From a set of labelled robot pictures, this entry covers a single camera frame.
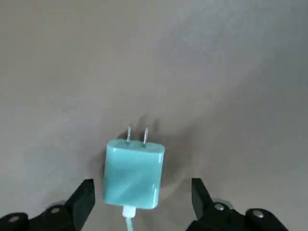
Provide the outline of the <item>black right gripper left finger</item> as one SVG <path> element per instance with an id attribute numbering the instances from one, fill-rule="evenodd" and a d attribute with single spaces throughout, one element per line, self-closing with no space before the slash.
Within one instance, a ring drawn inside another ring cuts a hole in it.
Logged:
<path id="1" fill-rule="evenodd" d="M 80 231 L 95 205 L 93 179 L 84 180 L 64 202 L 54 204 L 29 218 L 25 212 L 9 213 L 0 218 L 2 231 Z"/>

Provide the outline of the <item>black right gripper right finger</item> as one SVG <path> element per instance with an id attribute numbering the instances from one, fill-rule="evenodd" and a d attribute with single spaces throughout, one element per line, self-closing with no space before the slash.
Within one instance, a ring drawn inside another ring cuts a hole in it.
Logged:
<path id="1" fill-rule="evenodd" d="M 191 231 L 288 231 L 270 211 L 248 209 L 244 214 L 223 202 L 215 202 L 200 178 L 191 179 L 192 205 L 196 220 Z"/>

